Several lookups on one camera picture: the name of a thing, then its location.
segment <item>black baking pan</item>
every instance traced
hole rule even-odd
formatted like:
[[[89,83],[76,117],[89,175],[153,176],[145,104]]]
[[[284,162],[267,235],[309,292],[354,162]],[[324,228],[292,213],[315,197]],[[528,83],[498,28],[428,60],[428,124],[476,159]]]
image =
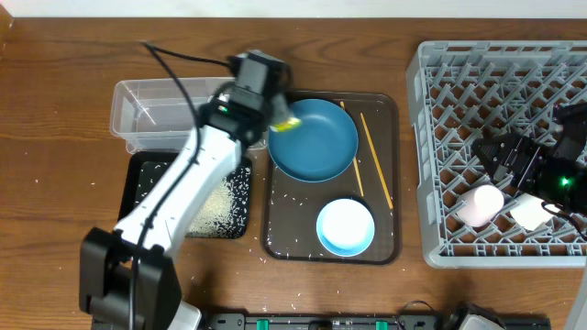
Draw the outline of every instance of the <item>black baking pan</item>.
[[[177,152],[140,151],[130,158],[127,181],[120,204],[118,219],[127,216],[149,194],[171,166]],[[252,163],[243,157],[237,169],[227,176],[234,195],[231,205],[232,224],[220,226],[215,233],[189,235],[210,238],[239,238],[245,234],[249,223],[249,203],[252,182]]]
[[[357,162],[365,196],[360,196],[354,167],[350,165],[336,178],[324,182],[298,181],[270,162],[268,193],[261,244],[276,259],[384,265],[401,251],[401,201],[399,180],[399,125],[397,106],[387,95],[375,93],[293,92],[289,102],[317,98],[339,105],[359,131]],[[363,113],[377,152],[382,173],[393,199],[390,210],[375,167],[360,118]],[[320,210],[337,198],[353,198],[366,205],[375,221],[371,245],[354,257],[339,257],[326,250],[316,234]]]

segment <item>wooden table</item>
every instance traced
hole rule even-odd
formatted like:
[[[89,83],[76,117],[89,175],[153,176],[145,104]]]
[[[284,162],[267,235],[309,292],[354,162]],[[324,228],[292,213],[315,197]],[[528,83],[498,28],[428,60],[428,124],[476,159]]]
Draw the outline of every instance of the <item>wooden table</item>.
[[[183,245],[177,270],[187,302],[250,313],[373,315],[395,313],[416,299],[450,312],[467,300],[498,313],[545,314],[554,329],[562,328],[579,269],[440,270],[424,262],[404,73],[425,40],[587,39],[587,22],[25,18],[6,36],[0,61],[0,328],[89,326],[78,307],[80,242],[92,226],[113,227],[130,156],[108,131],[114,86],[166,76],[140,39],[214,59],[264,50],[293,66],[297,87],[381,92],[400,107],[404,244],[394,264],[269,258],[256,239],[266,193],[261,152],[247,234]],[[169,62],[182,76],[226,75],[212,65]]]

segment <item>wooden chopstick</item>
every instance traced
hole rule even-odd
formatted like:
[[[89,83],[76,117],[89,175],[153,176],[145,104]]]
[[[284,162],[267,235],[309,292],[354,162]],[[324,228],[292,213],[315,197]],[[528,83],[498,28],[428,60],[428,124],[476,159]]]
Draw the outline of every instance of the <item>wooden chopstick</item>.
[[[345,103],[340,101],[340,107],[342,110],[347,110],[345,108]],[[359,165],[357,164],[357,158],[352,159],[353,165],[355,165],[355,174],[357,174],[357,182],[359,183],[359,190],[360,190],[360,197],[364,197],[365,194],[363,193],[363,184],[360,182],[360,174],[359,174]]]
[[[387,190],[387,184],[385,184],[385,178],[383,178],[382,167],[379,165],[379,159],[377,159],[377,153],[375,153],[375,147],[373,146],[373,141],[371,141],[371,134],[369,134],[369,129],[367,128],[367,122],[365,121],[365,117],[363,113],[360,113],[360,119],[363,121],[363,127],[365,128],[365,134],[367,135],[367,140],[369,141],[369,147],[371,148],[371,154],[373,154],[373,159],[375,160],[375,166],[377,167],[377,172],[379,173],[379,179],[382,181],[383,192],[385,193],[385,198],[387,199],[387,203],[389,204],[389,208],[393,210],[393,203],[392,198],[389,195],[389,191]]]

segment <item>blue bowl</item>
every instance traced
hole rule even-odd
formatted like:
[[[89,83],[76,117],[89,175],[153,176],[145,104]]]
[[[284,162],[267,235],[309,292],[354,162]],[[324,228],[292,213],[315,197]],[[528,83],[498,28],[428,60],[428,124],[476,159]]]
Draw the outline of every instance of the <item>blue bowl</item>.
[[[357,201],[338,199],[328,203],[316,221],[318,240],[330,253],[354,257],[365,251],[375,236],[371,212]]]
[[[307,99],[290,105],[302,125],[269,133],[269,154],[285,174],[303,182],[337,177],[352,163],[359,133],[349,114],[336,104]]]

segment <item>dish rack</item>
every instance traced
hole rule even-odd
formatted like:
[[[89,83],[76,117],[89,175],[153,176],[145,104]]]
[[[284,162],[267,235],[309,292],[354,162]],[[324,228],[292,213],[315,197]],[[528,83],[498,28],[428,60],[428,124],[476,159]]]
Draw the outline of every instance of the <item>dish rack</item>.
[[[434,268],[579,268],[587,242],[553,217],[534,231],[509,211],[521,194],[495,186],[504,208],[486,226],[464,225],[459,196],[491,183],[472,155],[475,138],[517,132],[546,145],[557,104],[587,102],[587,41],[427,41],[406,72],[420,183],[423,252]],[[578,162],[585,165],[587,149]],[[587,218],[573,215],[581,225]]]

